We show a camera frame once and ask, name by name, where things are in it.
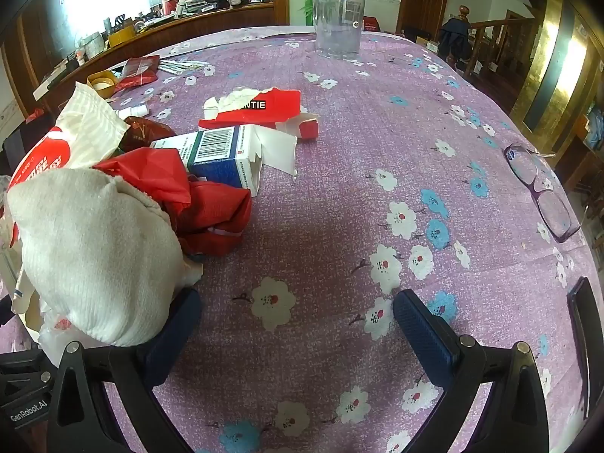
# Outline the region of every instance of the white cloth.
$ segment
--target white cloth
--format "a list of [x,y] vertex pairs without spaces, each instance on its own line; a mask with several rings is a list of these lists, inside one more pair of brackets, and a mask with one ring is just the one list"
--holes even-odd
[[70,168],[40,173],[7,198],[23,269],[50,308],[107,344],[159,333],[183,262],[155,201],[120,177]]

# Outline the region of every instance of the clear drinking glass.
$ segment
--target clear drinking glass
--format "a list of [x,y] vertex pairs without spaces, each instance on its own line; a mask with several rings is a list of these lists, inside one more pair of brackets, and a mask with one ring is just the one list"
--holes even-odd
[[365,0],[315,0],[316,51],[321,56],[354,59],[361,47]]

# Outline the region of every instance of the table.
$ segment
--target table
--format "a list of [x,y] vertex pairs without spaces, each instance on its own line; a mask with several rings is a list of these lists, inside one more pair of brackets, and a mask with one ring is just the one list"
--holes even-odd
[[[399,288],[458,334],[528,342],[552,446],[572,434],[582,382],[566,296],[585,275],[602,310],[602,290],[583,234],[555,243],[509,169],[502,149],[528,145],[511,120],[396,36],[363,34],[357,62],[319,57],[312,34],[186,52],[197,47],[170,52],[207,62],[204,71],[159,72],[112,105],[146,103],[186,133],[206,99],[276,86],[301,90],[321,117],[319,138],[298,144],[297,177],[265,168],[242,245],[205,261],[202,322],[155,389],[191,447],[400,453],[440,390],[393,322]],[[545,162],[539,169],[561,189]],[[487,393],[451,451],[466,445]],[[141,451],[114,394],[112,403]]]

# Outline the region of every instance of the screw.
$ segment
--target screw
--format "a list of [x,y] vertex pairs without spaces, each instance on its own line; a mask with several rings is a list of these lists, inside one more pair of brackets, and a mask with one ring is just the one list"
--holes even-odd
[[73,341],[67,344],[66,350],[69,354],[73,354],[78,350],[78,347],[80,347],[80,345],[76,341]]
[[476,339],[474,339],[474,337],[471,335],[464,334],[459,337],[459,342],[464,347],[473,347],[474,344],[476,344]]
[[519,342],[516,344],[516,349],[518,349],[522,354],[528,354],[530,351],[530,346],[526,342]]

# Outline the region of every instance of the red bag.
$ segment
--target red bag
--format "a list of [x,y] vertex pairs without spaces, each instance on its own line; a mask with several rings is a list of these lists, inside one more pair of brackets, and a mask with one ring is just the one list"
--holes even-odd
[[122,70],[120,81],[116,85],[116,92],[157,80],[158,66],[159,55],[130,58]]
[[123,179],[162,205],[187,254],[226,255],[250,220],[248,189],[190,182],[177,149],[138,148],[93,168]]

